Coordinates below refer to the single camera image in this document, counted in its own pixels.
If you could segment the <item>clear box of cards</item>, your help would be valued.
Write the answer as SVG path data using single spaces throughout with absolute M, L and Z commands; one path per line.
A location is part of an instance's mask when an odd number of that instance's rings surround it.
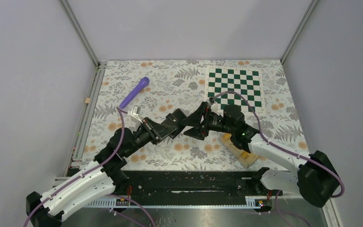
M 227 150 L 233 154 L 238 162 L 245 168 L 253 165 L 260 156 L 249 153 L 245 150 L 238 149 L 231 141 L 231 134 L 224 133 L 219 137 L 220 142 L 226 146 Z

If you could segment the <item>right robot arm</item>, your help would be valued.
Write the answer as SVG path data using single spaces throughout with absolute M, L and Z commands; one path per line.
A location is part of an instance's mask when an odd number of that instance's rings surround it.
M 332 198 L 340 185 L 338 174 L 328 156 L 315 153 L 298 154 L 266 140 L 259 130 L 245 122 L 241 107 L 227 105 L 223 115 L 212 111 L 215 104 L 202 102 L 196 111 L 182 120 L 190 129 L 184 135 L 204 140 L 209 131 L 229 133 L 232 144 L 248 153 L 265 157 L 284 167 L 285 171 L 261 168 L 252 188 L 263 195 L 269 190 L 281 190 L 300 194 L 309 204 L 322 208 Z

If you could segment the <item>purple toy microphone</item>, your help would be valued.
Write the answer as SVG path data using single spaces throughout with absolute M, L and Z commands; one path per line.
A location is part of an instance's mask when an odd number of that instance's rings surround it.
M 132 91 L 124 98 L 119 105 L 120 109 L 124 109 L 139 93 L 142 89 L 148 86 L 150 79 L 143 77 L 139 83 L 132 89 Z

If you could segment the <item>black leather card holder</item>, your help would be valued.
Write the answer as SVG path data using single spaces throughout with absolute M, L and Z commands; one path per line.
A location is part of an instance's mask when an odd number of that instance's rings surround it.
M 169 113 L 165 120 L 162 121 L 164 125 L 170 125 L 175 127 L 175 130 L 170 134 L 172 139 L 175 139 L 185 128 L 185 125 L 182 124 L 182 121 L 186 119 L 186 114 L 180 109 L 175 109 L 172 113 Z

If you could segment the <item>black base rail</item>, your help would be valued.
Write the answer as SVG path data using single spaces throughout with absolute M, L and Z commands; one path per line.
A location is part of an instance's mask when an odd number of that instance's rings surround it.
M 131 171 L 113 194 L 129 196 L 143 206 L 238 206 L 247 196 L 270 199 L 256 171 Z

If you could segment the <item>green white chessboard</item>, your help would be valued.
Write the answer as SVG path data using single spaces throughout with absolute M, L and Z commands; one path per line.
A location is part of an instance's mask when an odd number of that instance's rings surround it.
M 243 113 L 266 115 L 265 93 L 261 72 L 258 69 L 208 66 L 204 88 L 205 100 L 225 92 L 216 98 L 221 113 L 227 105 L 239 105 Z

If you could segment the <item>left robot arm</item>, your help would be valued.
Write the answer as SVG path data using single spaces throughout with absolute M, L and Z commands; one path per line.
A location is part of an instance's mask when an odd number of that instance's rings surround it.
M 134 132 L 122 126 L 83 169 L 44 193 L 32 192 L 26 197 L 24 226 L 31 223 L 34 227 L 59 227 L 89 202 L 113 192 L 123 194 L 129 182 L 122 171 L 126 158 L 148 143 L 156 145 L 168 137 L 174 139 L 183 129 L 178 120 L 156 123 L 148 117 Z

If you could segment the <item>floral tablecloth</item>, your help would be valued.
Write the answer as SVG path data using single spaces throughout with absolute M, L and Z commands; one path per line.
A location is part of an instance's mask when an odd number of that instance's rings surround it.
M 110 61 L 80 169 L 297 171 L 310 152 L 279 60 Z

